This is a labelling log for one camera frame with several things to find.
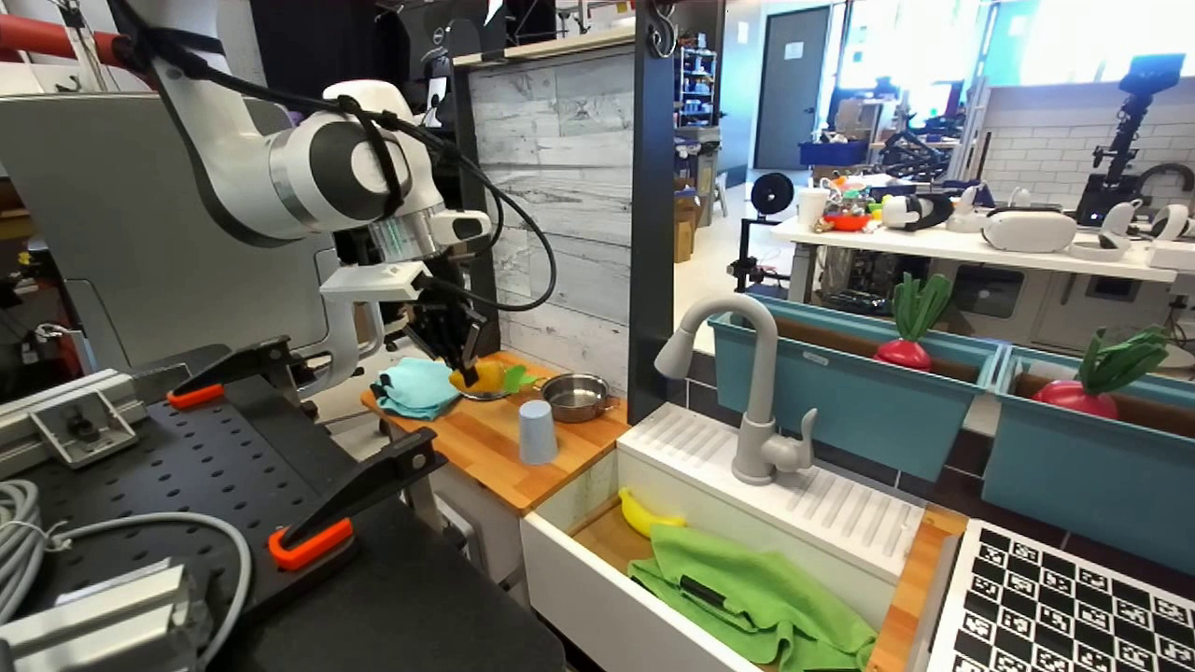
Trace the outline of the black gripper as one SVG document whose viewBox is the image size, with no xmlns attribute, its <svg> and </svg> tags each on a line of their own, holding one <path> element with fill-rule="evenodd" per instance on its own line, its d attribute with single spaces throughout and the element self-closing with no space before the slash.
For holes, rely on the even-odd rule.
<svg viewBox="0 0 1195 672">
<path fill-rule="evenodd" d="M 471 390 L 475 346 L 485 319 L 475 311 L 475 300 L 465 288 L 465 270 L 457 259 L 442 255 L 426 263 L 426 273 L 414 279 L 418 303 L 408 324 L 408 336 L 445 369 L 457 390 Z"/>
</svg>

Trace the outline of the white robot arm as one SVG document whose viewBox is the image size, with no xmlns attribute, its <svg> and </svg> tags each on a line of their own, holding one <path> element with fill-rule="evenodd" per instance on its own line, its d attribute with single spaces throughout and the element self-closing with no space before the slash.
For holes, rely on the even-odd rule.
<svg viewBox="0 0 1195 672">
<path fill-rule="evenodd" d="M 185 136 L 206 211 L 254 245 L 329 233 L 408 233 L 408 263 L 342 263 L 323 285 L 329 306 L 401 303 L 404 329 L 432 359 L 475 379 L 479 300 L 449 273 L 492 235 L 484 211 L 449 211 L 432 182 L 430 138 L 404 92 L 347 80 L 301 97 L 241 80 L 189 46 L 170 0 L 110 0 L 124 43 L 150 69 Z"/>
</svg>

